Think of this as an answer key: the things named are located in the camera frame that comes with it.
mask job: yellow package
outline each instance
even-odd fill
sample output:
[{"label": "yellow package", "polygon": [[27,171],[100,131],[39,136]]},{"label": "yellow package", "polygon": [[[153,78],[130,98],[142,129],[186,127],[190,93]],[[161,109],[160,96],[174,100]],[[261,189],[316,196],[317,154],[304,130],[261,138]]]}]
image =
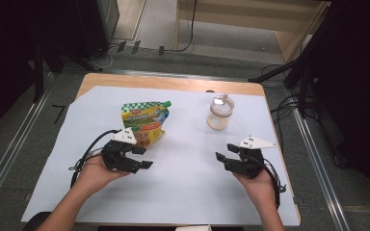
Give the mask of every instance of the yellow package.
[{"label": "yellow package", "polygon": [[121,107],[121,117],[125,128],[131,127],[137,145],[147,146],[161,138],[165,131],[161,126],[170,112],[167,102],[127,103]]}]

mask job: wrist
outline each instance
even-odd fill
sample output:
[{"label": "wrist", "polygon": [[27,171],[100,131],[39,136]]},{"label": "wrist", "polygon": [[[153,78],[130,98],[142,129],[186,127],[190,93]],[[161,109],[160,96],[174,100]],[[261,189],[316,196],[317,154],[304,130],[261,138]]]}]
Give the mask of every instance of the wrist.
[{"label": "wrist", "polygon": [[71,187],[70,191],[68,192],[72,194],[74,197],[78,197],[80,199],[88,199],[90,196],[92,196],[92,193],[85,189],[83,186],[80,184],[74,184],[73,187]]},{"label": "wrist", "polygon": [[275,201],[257,201],[256,203],[254,203],[254,206],[256,207],[256,210],[257,212],[259,212],[259,214],[269,211],[278,211],[278,207],[276,206]]}]

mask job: black equipment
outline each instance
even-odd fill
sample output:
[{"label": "black equipment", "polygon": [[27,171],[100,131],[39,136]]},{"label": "black equipment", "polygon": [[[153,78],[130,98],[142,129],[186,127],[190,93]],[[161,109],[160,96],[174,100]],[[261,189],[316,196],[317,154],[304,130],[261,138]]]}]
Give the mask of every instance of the black equipment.
[{"label": "black equipment", "polygon": [[[90,155],[92,148],[95,144],[100,141],[107,134],[114,133],[115,136],[107,144],[104,145],[100,154]],[[87,151],[84,153],[83,157],[77,161],[74,167],[70,167],[69,170],[74,170],[73,177],[71,178],[70,187],[74,185],[79,172],[82,170],[84,163],[86,163],[89,158],[102,156],[104,160],[104,165],[110,170],[122,170],[126,172],[136,173],[140,168],[149,169],[152,162],[142,161],[138,162],[136,160],[126,157],[127,152],[132,152],[133,154],[143,155],[146,152],[144,147],[134,146],[137,141],[131,129],[125,130],[110,130],[101,134],[95,141],[90,145]]]},{"label": "black equipment", "polygon": [[85,59],[108,50],[119,20],[116,0],[36,1],[32,11],[36,34]]},{"label": "black equipment", "polygon": [[303,118],[305,118],[305,96],[307,94],[307,87],[311,78],[311,71],[313,71],[310,69],[311,60],[312,57],[319,56],[318,52],[323,52],[320,51],[318,47],[320,46],[320,43],[326,39],[326,36],[329,35],[328,31],[337,17],[337,11],[335,8],[338,8],[335,4],[330,5],[326,18],[323,20],[318,30],[298,58],[266,74],[248,80],[250,83],[262,83],[263,81],[271,79],[276,75],[291,69],[284,80],[284,86],[286,86],[288,89],[293,89],[300,82],[300,80],[302,80],[298,109]]},{"label": "black equipment", "polygon": [[[228,143],[227,150],[239,154],[240,160],[228,159],[225,155],[216,152],[216,159],[225,165],[225,169],[231,172],[245,175],[252,179],[264,169],[272,179],[273,189],[275,191],[276,206],[280,206],[280,193],[286,191],[285,186],[280,184],[278,173],[266,159],[263,158],[261,149],[249,149]],[[265,161],[269,164],[270,169],[266,167]]]}]

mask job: jar lid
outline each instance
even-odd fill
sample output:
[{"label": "jar lid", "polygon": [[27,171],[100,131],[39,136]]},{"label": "jar lid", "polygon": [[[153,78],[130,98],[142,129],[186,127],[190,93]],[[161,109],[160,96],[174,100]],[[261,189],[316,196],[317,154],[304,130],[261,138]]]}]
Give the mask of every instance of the jar lid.
[{"label": "jar lid", "polygon": [[229,117],[233,113],[234,102],[227,94],[216,96],[211,103],[210,110],[217,117]]}]

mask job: dark curtain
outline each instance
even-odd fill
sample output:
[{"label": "dark curtain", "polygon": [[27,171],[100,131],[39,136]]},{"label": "dark curtain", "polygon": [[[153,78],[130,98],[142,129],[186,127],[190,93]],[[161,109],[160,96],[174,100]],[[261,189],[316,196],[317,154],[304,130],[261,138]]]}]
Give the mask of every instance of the dark curtain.
[{"label": "dark curtain", "polygon": [[344,137],[334,148],[370,178],[370,0],[332,3],[336,17],[307,65]]},{"label": "dark curtain", "polygon": [[0,118],[34,82],[28,65],[33,44],[16,6],[16,1],[0,1]]}]

